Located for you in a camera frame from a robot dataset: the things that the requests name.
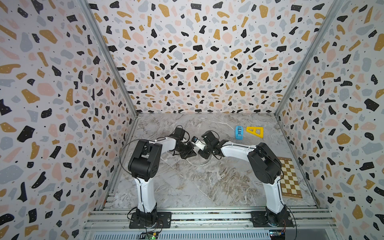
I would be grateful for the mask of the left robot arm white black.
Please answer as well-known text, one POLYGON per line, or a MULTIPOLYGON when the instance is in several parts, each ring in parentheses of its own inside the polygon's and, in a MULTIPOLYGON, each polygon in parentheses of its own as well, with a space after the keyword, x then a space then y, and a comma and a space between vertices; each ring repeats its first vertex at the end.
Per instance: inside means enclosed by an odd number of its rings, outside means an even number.
POLYGON ((154 141, 140 139, 128 164, 128 171, 135 180, 138 190, 138 205, 134 213, 134 221, 154 225, 158 220, 157 202, 155 200, 154 177, 160 166, 163 153, 172 152, 182 159, 195 157, 194 146, 189 142, 189 135, 182 126, 166 137, 154 141))

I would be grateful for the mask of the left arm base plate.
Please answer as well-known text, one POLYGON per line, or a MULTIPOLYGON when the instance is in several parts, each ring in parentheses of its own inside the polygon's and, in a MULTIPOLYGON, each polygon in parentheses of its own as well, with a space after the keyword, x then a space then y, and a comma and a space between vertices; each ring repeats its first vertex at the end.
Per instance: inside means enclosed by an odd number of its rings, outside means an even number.
POLYGON ((144 212, 133 213, 130 217, 130 229, 169 229, 171 227, 171 212, 154 212, 145 214, 144 212))

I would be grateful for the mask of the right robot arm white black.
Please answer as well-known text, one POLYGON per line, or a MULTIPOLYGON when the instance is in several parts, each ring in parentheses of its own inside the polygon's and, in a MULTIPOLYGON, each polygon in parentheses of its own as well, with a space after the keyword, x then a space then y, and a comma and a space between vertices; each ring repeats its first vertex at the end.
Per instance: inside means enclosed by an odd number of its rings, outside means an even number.
POLYGON ((256 178, 263 183, 266 195, 266 223, 278 226, 284 221, 287 207, 282 199, 282 164, 265 143, 242 145, 228 140, 219 140, 212 131, 205 132, 202 140, 192 138, 192 144, 205 159, 210 156, 231 157, 249 162, 256 178))

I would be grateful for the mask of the blue tape dispenser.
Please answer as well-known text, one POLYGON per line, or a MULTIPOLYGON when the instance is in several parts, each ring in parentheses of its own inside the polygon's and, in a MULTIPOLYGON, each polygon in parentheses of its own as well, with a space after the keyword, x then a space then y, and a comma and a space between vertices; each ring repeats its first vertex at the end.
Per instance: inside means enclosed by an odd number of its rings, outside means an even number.
POLYGON ((244 138, 244 128, 242 126, 236 126, 236 128, 235 128, 235 138, 236 138, 236 140, 243 140, 243 138, 244 138))

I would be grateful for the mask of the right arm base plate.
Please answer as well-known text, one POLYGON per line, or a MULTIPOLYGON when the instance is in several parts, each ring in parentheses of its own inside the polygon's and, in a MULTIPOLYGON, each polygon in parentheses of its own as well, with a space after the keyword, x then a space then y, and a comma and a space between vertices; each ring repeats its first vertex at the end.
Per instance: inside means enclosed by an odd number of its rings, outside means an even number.
POLYGON ((291 217, 287 211, 283 211, 279 214, 270 211, 252 211, 251 222, 255 228, 283 228, 296 226, 293 222, 293 217, 291 217))

